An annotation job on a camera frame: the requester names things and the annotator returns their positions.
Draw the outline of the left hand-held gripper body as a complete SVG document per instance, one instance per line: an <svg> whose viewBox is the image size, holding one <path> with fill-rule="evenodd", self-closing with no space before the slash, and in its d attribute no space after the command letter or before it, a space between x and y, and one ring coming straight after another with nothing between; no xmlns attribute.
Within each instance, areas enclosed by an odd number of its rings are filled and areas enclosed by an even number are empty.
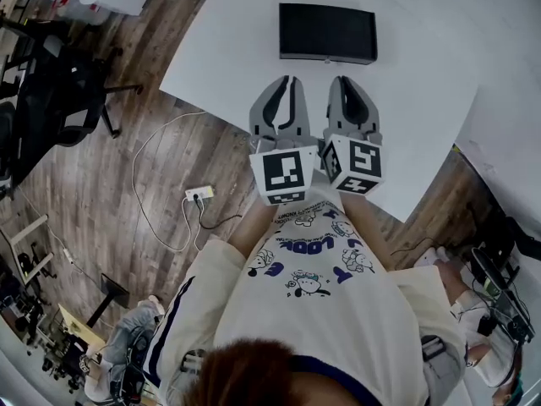
<svg viewBox="0 0 541 406"><path fill-rule="evenodd" d="M318 140L250 137L250 165L257 190L267 206L305 199L318 157Z"/></svg>

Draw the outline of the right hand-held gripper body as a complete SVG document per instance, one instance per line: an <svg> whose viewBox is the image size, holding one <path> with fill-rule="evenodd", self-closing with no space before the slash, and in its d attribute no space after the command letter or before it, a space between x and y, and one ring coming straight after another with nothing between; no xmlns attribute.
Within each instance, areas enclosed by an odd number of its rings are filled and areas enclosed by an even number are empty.
<svg viewBox="0 0 541 406"><path fill-rule="evenodd" d="M385 180L381 145L360 133L330 134L320 141L319 155L334 190L366 196Z"/></svg>

